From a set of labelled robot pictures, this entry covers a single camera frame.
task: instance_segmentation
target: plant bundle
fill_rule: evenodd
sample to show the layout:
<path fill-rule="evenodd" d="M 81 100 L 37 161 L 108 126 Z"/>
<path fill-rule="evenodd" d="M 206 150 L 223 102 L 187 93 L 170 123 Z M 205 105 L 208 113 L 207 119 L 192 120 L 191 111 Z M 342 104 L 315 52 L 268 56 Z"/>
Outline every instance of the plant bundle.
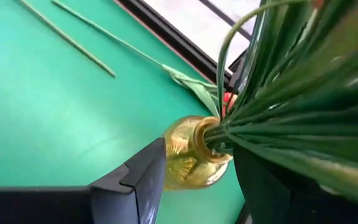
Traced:
<path fill-rule="evenodd" d="M 235 163 L 236 152 L 247 151 L 358 203 L 358 1 L 324 0 L 318 9 L 312 3 L 262 0 L 233 26 L 218 62 L 221 123 L 204 139 L 210 149 L 234 154 Z M 246 83 L 223 117 L 227 49 L 255 15 L 241 65 Z M 249 158 L 242 162 L 258 169 Z"/>

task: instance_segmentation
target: green stem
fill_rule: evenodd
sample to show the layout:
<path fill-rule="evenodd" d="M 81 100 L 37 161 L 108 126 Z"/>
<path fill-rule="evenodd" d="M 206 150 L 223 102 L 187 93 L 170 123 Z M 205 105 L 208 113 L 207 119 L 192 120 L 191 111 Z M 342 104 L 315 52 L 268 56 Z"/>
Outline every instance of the green stem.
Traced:
<path fill-rule="evenodd" d="M 219 115 L 220 115 L 221 118 L 223 118 L 223 105 L 222 105 L 222 103 L 223 103 L 224 65 L 226 63 L 227 51 L 229 49 L 230 42 L 233 39 L 233 37 L 236 34 L 236 32 L 249 19 L 251 19 L 252 17 L 258 15 L 261 12 L 264 12 L 267 9 L 270 9 L 272 7 L 278 7 L 278 6 L 282 6 L 282 5 L 287 5 L 287 4 L 303 2 L 303 1 L 309 1 L 309 0 L 282 0 L 282 1 L 279 1 L 279 2 L 272 2 L 270 4 L 260 6 L 258 9 L 255 9 L 252 12 L 248 13 L 247 15 L 245 15 L 244 17 L 240 18 L 238 20 L 238 22 L 236 22 L 233 25 L 233 27 L 231 28 L 231 30 L 227 33 L 227 35 L 226 35 L 226 37 L 224 39 L 224 42 L 222 44 L 221 51 L 219 53 L 218 67 L 216 69 L 216 84 L 218 86 L 218 99 L 219 99 L 219 101 L 218 101 L 218 103 L 219 103 L 218 111 L 219 111 Z"/>
<path fill-rule="evenodd" d="M 207 130 L 205 131 L 204 136 L 205 136 L 206 138 L 209 138 L 209 137 L 211 137 L 211 136 L 214 136 L 215 133 L 216 133 L 217 131 L 219 131 L 220 129 L 222 129 L 222 126 L 221 126 L 221 125 L 213 126 L 212 128 L 209 128 L 209 129 L 207 129 Z"/>
<path fill-rule="evenodd" d="M 303 43 L 297 45 L 295 49 L 293 49 L 290 53 L 288 53 L 288 55 L 281 61 L 281 63 L 279 63 L 276 67 L 273 68 L 273 70 L 267 75 L 265 81 L 266 85 L 271 83 L 274 80 L 274 78 L 288 66 L 288 64 L 291 62 L 294 56 L 299 52 L 302 46 Z"/>
<path fill-rule="evenodd" d="M 68 6 L 64 5 L 63 3 L 59 2 L 59 1 L 56 1 L 56 0 L 52 0 L 52 3 L 54 3 L 54 5 L 58 6 L 60 9 L 63 9 L 64 11 L 70 13 L 72 16 L 74 16 L 74 17 L 78 18 L 79 20 L 85 22 L 86 24 L 88 24 L 92 28 L 102 32 L 104 35 L 106 35 L 106 36 L 108 36 L 108 37 L 120 42 L 121 44 L 125 45 L 129 49 L 133 50 L 134 52 L 138 53 L 139 55 L 141 55 L 144 58 L 146 58 L 147 60 L 149 60 L 150 62 L 162 67 L 162 63 L 156 61 L 156 59 L 154 59 L 154 58 L 148 56 L 147 54 L 141 52 L 140 50 L 136 49 L 134 46 L 132 46 L 131 44 L 127 43 L 125 40 L 122 40 L 121 38 L 117 37 L 116 35 L 110 33 L 105 28 L 100 27 L 99 25 L 97 25 L 97 23 L 85 18 L 84 16 L 82 16 L 78 12 L 70 9 Z"/>
<path fill-rule="evenodd" d="M 212 142 L 212 141 L 217 141 L 217 140 L 221 140 L 222 138 L 226 138 L 226 135 L 224 134 L 216 134 L 216 135 L 213 135 L 213 136 L 208 136 L 208 137 L 205 137 L 204 138 L 204 141 L 205 142 Z"/>
<path fill-rule="evenodd" d="M 91 52 L 86 50 L 83 46 L 73 40 L 69 35 L 67 35 L 64 31 L 62 31 L 59 27 L 53 24 L 49 19 L 47 19 L 41 12 L 36 10 L 31 4 L 29 4 L 25 0 L 20 0 L 21 4 L 23 4 L 28 10 L 34 13 L 42 22 L 49 26 L 56 34 L 58 34 L 61 38 L 67 41 L 71 46 L 75 47 L 79 50 L 82 54 L 87 56 L 90 60 L 92 60 L 96 65 L 99 65 L 103 70 L 109 73 L 110 76 L 116 77 L 116 74 L 109 68 L 105 63 L 100 61 L 96 56 L 94 56 Z"/>

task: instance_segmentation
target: green table surface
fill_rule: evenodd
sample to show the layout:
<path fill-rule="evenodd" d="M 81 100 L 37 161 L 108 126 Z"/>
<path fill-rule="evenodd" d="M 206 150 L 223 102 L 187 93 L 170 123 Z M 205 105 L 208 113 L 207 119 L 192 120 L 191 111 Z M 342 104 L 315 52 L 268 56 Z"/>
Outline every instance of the green table surface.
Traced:
<path fill-rule="evenodd" d="M 0 186 L 86 185 L 176 119 L 207 109 L 159 68 L 61 11 L 29 1 L 108 64 L 104 70 L 16 0 L 0 0 Z M 110 0 L 64 3 L 157 60 L 194 69 Z M 164 192 L 157 223 L 234 223 L 244 199 L 231 163 L 204 190 Z"/>

